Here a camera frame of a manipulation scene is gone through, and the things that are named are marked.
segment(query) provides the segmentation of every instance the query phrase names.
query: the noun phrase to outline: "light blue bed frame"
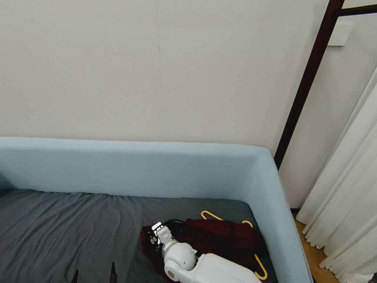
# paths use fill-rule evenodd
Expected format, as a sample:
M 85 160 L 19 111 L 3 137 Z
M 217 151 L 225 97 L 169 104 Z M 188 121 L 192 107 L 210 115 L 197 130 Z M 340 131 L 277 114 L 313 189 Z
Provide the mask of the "light blue bed frame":
M 276 166 L 263 147 L 2 137 L 0 189 L 9 187 L 241 200 L 254 213 L 279 282 L 312 282 Z

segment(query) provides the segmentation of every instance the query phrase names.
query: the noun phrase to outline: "yellow clothes hanger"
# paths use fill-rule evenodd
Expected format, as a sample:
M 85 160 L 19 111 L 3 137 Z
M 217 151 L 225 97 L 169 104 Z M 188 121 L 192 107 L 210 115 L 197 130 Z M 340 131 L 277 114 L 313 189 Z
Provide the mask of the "yellow clothes hanger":
M 208 215 L 210 215 L 211 217 L 213 217 L 213 218 L 215 218 L 215 219 L 217 219 L 217 220 L 221 220 L 221 221 L 224 220 L 224 219 L 221 219 L 220 217 L 216 216 L 215 214 L 213 214 L 213 213 L 211 213 L 211 212 L 209 212 L 209 211 L 207 211 L 207 210 L 203 210 L 203 211 L 200 213 L 200 215 L 201 215 L 201 217 L 202 217 L 203 219 L 207 219 L 206 216 L 205 216 L 205 214 L 208 214 Z M 249 224 L 251 228 L 253 227 L 253 224 L 252 224 L 250 221 L 248 221 L 248 220 L 244 220 L 244 221 L 242 221 L 242 224 L 244 224 L 244 223 Z M 267 275 L 267 271 L 266 271 L 266 269 L 264 268 L 263 264 L 260 262 L 258 256 L 257 256 L 256 254 L 254 254 L 254 256 L 255 256 L 255 259 L 257 260 L 257 262 L 258 262 L 258 264 L 259 264 L 259 266 L 260 266 L 260 268 L 262 269 L 262 271 L 263 271 L 264 274 L 263 274 L 263 276 L 260 276 L 260 275 L 258 274 L 258 272 L 255 271 L 254 273 L 255 273 L 255 275 L 256 275 L 260 280 L 266 280 L 267 277 L 268 277 L 268 275 Z

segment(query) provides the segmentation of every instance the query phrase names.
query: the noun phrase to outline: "wall outlet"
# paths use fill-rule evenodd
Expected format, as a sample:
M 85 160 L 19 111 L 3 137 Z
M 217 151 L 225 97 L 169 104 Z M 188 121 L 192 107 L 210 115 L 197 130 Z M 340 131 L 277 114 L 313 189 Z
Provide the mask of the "wall outlet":
M 330 37 L 328 46 L 344 46 L 346 45 L 347 39 L 351 30 L 353 28 L 353 23 L 349 21 L 338 21 L 334 27 L 334 31 Z

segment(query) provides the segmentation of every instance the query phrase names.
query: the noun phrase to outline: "white wall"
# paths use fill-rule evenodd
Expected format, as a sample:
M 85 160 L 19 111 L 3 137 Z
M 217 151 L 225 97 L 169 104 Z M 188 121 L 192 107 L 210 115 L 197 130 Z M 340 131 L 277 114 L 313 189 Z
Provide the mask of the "white wall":
M 3 0 L 0 136 L 241 143 L 275 151 L 326 4 Z M 282 166 L 293 207 L 377 62 L 377 20 L 369 17 L 321 65 Z

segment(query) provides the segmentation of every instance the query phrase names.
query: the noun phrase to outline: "gray bed sheet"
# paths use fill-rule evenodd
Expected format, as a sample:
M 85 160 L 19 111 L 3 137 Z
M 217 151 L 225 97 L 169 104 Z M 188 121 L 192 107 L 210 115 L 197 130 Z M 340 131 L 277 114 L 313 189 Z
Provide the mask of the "gray bed sheet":
M 202 210 L 240 223 L 256 221 L 234 200 L 163 199 L 34 190 L 0 191 L 0 282 L 165 282 L 143 254 L 142 226 L 169 219 L 200 219 Z M 259 255 L 277 282 L 268 254 Z

